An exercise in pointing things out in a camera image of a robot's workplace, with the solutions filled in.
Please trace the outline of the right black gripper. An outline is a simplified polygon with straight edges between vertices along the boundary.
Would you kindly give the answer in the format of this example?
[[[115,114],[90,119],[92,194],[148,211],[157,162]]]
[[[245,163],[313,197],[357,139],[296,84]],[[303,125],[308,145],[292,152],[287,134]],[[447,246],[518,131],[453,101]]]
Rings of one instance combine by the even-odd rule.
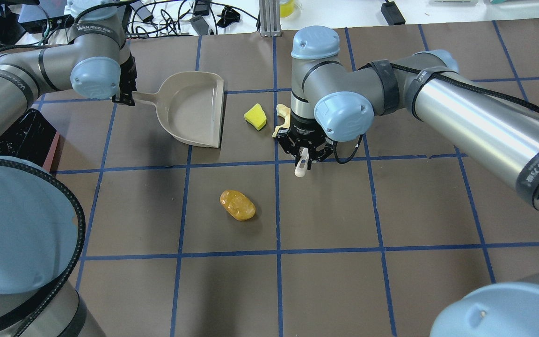
[[[296,166],[303,159],[304,149],[300,147],[307,147],[310,154],[305,157],[307,170],[312,169],[313,163],[322,162],[334,154],[333,143],[318,126],[298,128],[291,124],[288,130],[281,129],[278,132],[277,141],[283,152],[293,156]]]

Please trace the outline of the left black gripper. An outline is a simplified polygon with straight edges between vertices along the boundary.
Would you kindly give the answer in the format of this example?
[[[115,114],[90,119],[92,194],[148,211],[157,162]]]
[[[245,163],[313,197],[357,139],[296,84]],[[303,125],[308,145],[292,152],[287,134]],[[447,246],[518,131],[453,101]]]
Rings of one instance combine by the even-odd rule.
[[[132,96],[136,88],[137,69],[135,58],[130,54],[127,60],[120,64],[120,79],[118,93],[112,96],[111,100],[116,104],[135,104]]]

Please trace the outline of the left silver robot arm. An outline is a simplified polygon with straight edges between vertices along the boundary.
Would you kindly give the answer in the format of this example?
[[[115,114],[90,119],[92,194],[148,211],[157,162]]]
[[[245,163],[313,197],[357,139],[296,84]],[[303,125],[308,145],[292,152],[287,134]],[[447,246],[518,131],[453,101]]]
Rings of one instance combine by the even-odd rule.
[[[67,4],[67,44],[0,48],[0,136],[47,93],[134,104],[135,60],[117,15],[130,0]],[[86,232],[66,185],[38,164],[0,155],[0,337],[105,335],[68,283]]]

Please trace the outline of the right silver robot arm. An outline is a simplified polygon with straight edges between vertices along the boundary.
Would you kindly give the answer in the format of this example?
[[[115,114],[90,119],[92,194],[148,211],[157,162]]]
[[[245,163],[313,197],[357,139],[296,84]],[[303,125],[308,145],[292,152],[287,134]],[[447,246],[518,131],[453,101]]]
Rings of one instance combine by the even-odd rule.
[[[203,238],[193,151],[177,337],[425,337],[466,293],[539,272],[539,213],[405,110],[379,117],[356,159],[292,173],[271,132],[222,151],[260,190],[240,243]]]

